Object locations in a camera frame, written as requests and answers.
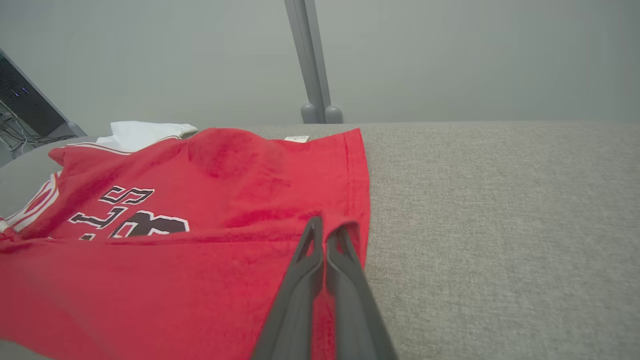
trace white cloth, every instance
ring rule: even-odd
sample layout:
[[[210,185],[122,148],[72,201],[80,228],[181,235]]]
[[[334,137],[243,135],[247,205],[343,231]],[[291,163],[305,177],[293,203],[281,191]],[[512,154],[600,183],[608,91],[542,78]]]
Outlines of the white cloth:
[[[133,152],[171,136],[178,138],[195,133],[198,129],[189,124],[156,124],[155,122],[118,121],[111,123],[113,135],[98,138],[96,143],[112,149]]]

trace cable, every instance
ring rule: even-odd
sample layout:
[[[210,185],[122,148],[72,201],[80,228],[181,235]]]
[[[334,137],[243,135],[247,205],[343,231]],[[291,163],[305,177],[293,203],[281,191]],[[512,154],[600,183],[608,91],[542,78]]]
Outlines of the cable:
[[[8,124],[11,120],[14,120],[16,125],[20,127],[20,133],[14,127]],[[12,157],[14,159],[16,158],[16,152],[18,149],[20,149],[20,154],[24,155],[24,147],[27,144],[31,144],[35,148],[61,140],[77,137],[76,135],[63,135],[52,138],[50,136],[31,135],[26,131],[24,126],[16,118],[5,119],[2,124],[0,124],[0,136],[2,135],[5,135],[7,136],[7,138],[13,140],[14,142],[17,142],[17,144],[15,144],[14,146],[10,146],[10,144],[6,142],[6,140],[3,140],[1,142],[3,146],[11,151]]]

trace white stripe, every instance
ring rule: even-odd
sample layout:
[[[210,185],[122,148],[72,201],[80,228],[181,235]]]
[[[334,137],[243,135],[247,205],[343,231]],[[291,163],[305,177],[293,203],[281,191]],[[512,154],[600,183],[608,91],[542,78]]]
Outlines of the white stripe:
[[[162,138],[162,139],[154,142],[151,145],[154,145],[156,143],[159,143],[159,142],[161,142],[163,140],[167,140],[167,139],[180,139],[180,138],[178,136],[171,135],[171,136],[167,136],[166,138]],[[108,152],[112,152],[114,154],[119,154],[119,155],[130,155],[130,154],[133,154],[133,152],[117,150],[117,149],[114,149],[112,147],[108,147],[108,146],[103,145],[101,143],[95,143],[95,142],[68,143],[65,146],[63,146],[63,148],[65,148],[65,147],[89,147],[91,149],[108,151]]]
[[[24,210],[29,208],[29,206],[32,205],[32,203],[41,195],[41,192],[38,192],[38,194],[36,194],[36,196],[34,196],[33,199],[29,201],[29,204],[27,204],[27,206],[25,206],[22,210],[20,210],[18,213],[15,214],[16,216],[7,219],[7,224],[9,224],[10,226],[13,226],[14,224],[20,222],[20,220],[22,220],[23,218],[30,217],[33,213],[35,213],[38,210],[38,208],[41,208],[41,207],[48,208],[50,205],[49,203],[52,201],[51,198],[54,196],[54,192],[57,191],[57,188],[58,188],[58,185],[56,184],[55,174],[51,174],[51,180],[45,183],[45,188],[44,188],[44,191],[50,190],[48,196],[41,203],[37,204],[33,209],[29,210],[29,212],[27,213],[24,212]]]
[[[31,198],[31,200],[29,200],[29,202],[27,202],[27,204],[26,204],[22,209],[18,210],[16,213],[14,213],[14,214],[13,214],[13,215],[11,215],[10,217],[6,218],[5,220],[9,221],[9,220],[11,220],[15,215],[18,215],[19,213],[22,213],[24,210],[26,210],[26,209],[29,207],[29,205],[31,205],[31,203],[32,203],[32,202],[33,202],[37,197],[39,197],[39,196],[42,194],[42,192],[43,192],[43,190],[44,190],[45,186],[47,186],[50,182],[51,182],[51,180],[49,180],[49,181],[47,181],[46,183],[42,184],[42,186],[40,187],[40,189],[38,190],[38,192],[36,192],[36,195],[35,195],[34,197],[32,197],[32,198]]]
[[[132,154],[132,152],[119,151],[119,150],[112,149],[112,148],[106,147],[106,146],[97,146],[97,145],[95,145],[93,143],[77,143],[77,144],[73,144],[73,145],[65,145],[65,146],[63,146],[63,148],[65,148],[65,147],[88,147],[88,148],[91,148],[91,149],[112,152],[112,153],[118,154],[118,155],[130,155],[130,154]]]
[[[19,223],[14,227],[16,232],[24,229],[25,227],[33,223],[40,216],[40,214],[42,214],[49,206],[51,206],[51,204],[53,204],[56,201],[56,199],[58,198],[58,195],[59,195],[58,188],[56,188],[53,193],[53,196],[49,199],[48,203],[45,204],[45,206],[42,206],[40,208],[40,211],[24,219],[21,223]]]

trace black cable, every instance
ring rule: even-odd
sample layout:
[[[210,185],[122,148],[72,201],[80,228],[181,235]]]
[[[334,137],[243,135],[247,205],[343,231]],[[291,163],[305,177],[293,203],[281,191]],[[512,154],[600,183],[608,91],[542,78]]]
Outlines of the black cable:
[[[9,126],[7,124],[9,121],[12,121],[12,120],[16,121],[18,126],[20,126],[22,133],[19,133],[16,129],[14,129],[12,126]],[[18,149],[20,148],[24,148],[24,146],[27,143],[32,145],[33,147],[39,147],[42,145],[47,145],[47,144],[58,142],[61,140],[77,137],[76,135],[63,135],[63,136],[57,136],[55,138],[52,138],[50,136],[31,135],[29,133],[24,132],[24,128],[22,127],[21,124],[18,123],[18,120],[16,118],[10,118],[10,119],[4,120],[2,124],[0,124],[0,131],[3,132],[3,135],[6,135],[8,138],[17,142],[17,144],[13,147],[7,146],[7,148],[9,148],[9,151],[11,151],[11,155],[14,159],[16,158],[16,155],[15,155],[16,151],[18,151]]]

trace gray couch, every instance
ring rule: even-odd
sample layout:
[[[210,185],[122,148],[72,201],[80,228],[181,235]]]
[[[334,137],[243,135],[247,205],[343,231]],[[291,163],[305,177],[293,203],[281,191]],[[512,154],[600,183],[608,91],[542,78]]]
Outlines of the gray couch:
[[[640,358],[640,124],[360,127],[365,273],[401,359]],[[0,214],[59,170],[46,148],[0,168]],[[0,358],[41,357],[5,341]]]

